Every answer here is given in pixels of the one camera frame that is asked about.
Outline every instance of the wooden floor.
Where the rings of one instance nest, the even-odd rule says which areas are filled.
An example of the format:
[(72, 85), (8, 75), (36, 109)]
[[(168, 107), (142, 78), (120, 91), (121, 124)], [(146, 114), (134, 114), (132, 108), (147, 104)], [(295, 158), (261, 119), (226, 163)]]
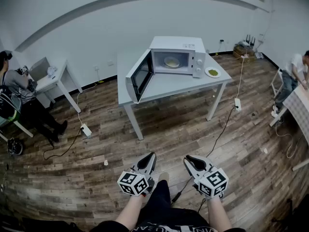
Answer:
[[(75, 222), (88, 231), (100, 222), (115, 219), (128, 201), (120, 192), (117, 179), (136, 157), (154, 151), (157, 164), (154, 179), (168, 172), (171, 196), (181, 190), (189, 178), (183, 158), (186, 154), (205, 156), (221, 133), (237, 94), (241, 63), (216, 57), (232, 76), (211, 121), (206, 120), (215, 89), (202, 89), (140, 104), (135, 107), (144, 140), (139, 141), (122, 107), (118, 107), (117, 81), (99, 85), (79, 96), (80, 117), (93, 132), (90, 138), (79, 135), (71, 150), (62, 157), (45, 161), (43, 152), (51, 149), (48, 141), (34, 129), (27, 137), (14, 124), (4, 128), (4, 135), (24, 140), (22, 156), (11, 157), (0, 144), (0, 175), (9, 164), (7, 188), (1, 196), (1, 212), (16, 217)], [(287, 198), (298, 205), (309, 187), (309, 165), (292, 172), (291, 166), (309, 157), (302, 137), (295, 156), (286, 157), (290, 136), (278, 137), (269, 126), (273, 93), (269, 84), (276, 68), (267, 60), (244, 64), (239, 98), (241, 112), (232, 112), (230, 121), (218, 140), (210, 159), (230, 178), (223, 199), (233, 226), (247, 231), (280, 231), (270, 221), (288, 213)], [(72, 143), (81, 123), (66, 99), (58, 101), (51, 114), (59, 122), (69, 121), (54, 151), (61, 154)], [(278, 134), (291, 133), (294, 144), (301, 131), (291, 115)], [(174, 207), (197, 210), (203, 197), (186, 187)], [(201, 215), (208, 218), (207, 205)]]

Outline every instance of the black baseboard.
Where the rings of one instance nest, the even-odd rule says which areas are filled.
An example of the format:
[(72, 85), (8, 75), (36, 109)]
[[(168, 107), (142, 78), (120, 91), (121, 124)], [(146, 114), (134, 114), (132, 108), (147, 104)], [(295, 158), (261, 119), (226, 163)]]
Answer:
[(266, 58), (269, 62), (271, 62), (273, 64), (273, 66), (275, 66), (277, 69), (279, 69), (279, 66), (277, 64), (275, 64), (275, 62), (273, 62), (269, 57), (267, 57), (264, 53), (262, 53), (264, 58)]
[[(82, 87), (82, 90), (87, 89), (87, 88), (90, 88), (90, 87), (93, 87), (94, 85), (100, 85), (100, 84), (102, 84), (102, 83), (106, 83), (106, 82), (109, 82), (109, 81), (112, 81), (112, 80), (115, 80), (115, 79), (117, 79), (117, 75), (114, 75), (114, 76), (111, 76), (111, 77), (102, 79), (102, 80), (100, 80), (100, 81), (98, 81), (98, 82), (91, 83), (91, 84), (88, 84), (88, 85), (86, 85), (86, 86), (83, 86), (83, 87)], [(76, 93), (78, 93), (78, 92), (79, 92), (78, 89), (75, 89), (75, 90), (69, 92), (69, 94), (70, 94), (70, 95), (73, 95), (73, 94), (76, 94)], [(65, 96), (64, 96), (64, 95), (61, 95), (61, 96), (55, 98), (55, 101), (59, 101), (59, 100), (61, 100), (62, 98), (65, 98)]]
[(209, 56), (224, 55), (224, 54), (233, 54), (233, 51), (227, 51), (227, 52), (213, 52), (213, 53), (209, 53)]

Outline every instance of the microwave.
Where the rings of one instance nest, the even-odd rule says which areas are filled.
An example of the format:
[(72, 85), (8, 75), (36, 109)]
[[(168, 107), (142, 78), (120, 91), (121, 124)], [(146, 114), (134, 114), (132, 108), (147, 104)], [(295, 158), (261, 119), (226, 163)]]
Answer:
[(149, 48), (126, 75), (126, 88), (139, 103), (155, 73), (204, 74), (206, 52), (201, 38), (155, 36)]

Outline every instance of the checkered tablecloth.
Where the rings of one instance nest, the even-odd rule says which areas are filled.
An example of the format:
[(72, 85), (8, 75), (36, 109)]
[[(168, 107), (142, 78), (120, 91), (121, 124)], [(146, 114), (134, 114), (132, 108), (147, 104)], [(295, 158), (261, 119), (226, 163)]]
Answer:
[(289, 109), (309, 143), (309, 91), (299, 85), (283, 102)]

